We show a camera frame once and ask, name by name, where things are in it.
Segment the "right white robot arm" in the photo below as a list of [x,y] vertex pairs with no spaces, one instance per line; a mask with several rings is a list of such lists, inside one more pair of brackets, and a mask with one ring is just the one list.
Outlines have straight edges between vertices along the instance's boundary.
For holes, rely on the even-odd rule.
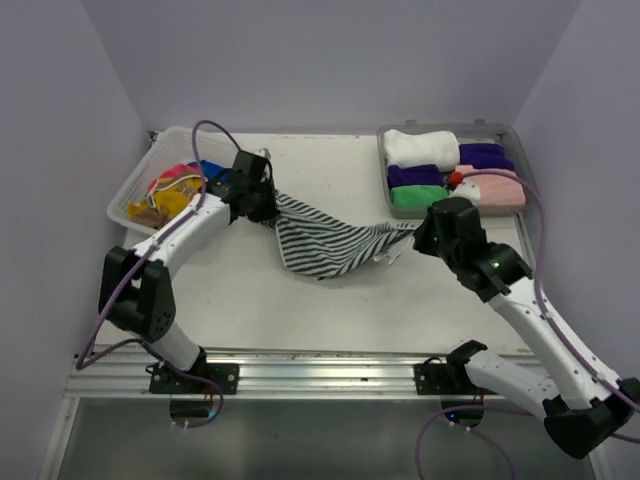
[[438,257],[459,283],[501,316],[536,355],[535,374],[478,341],[450,352],[443,364],[451,389],[497,393],[540,420],[567,455],[582,459],[613,436],[639,403],[639,381],[623,378],[580,340],[511,246],[488,240],[480,214],[461,197],[430,206],[414,249]]

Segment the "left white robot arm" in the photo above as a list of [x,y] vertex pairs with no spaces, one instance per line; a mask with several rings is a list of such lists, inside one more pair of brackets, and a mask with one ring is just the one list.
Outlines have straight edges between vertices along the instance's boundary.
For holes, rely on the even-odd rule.
[[159,362],[156,376],[170,393],[221,393],[218,374],[204,349],[179,326],[173,278],[190,257],[237,219],[274,219],[276,206],[270,154],[237,152],[231,168],[145,241],[105,256],[99,318],[132,335]]

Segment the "green white striped towel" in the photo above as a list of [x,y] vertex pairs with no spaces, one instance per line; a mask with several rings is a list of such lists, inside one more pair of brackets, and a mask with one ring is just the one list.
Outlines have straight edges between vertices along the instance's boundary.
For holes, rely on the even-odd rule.
[[287,270],[327,280],[369,261],[390,263],[401,254],[416,227],[407,223],[354,226],[287,194],[276,194],[279,216],[269,222],[275,231]]

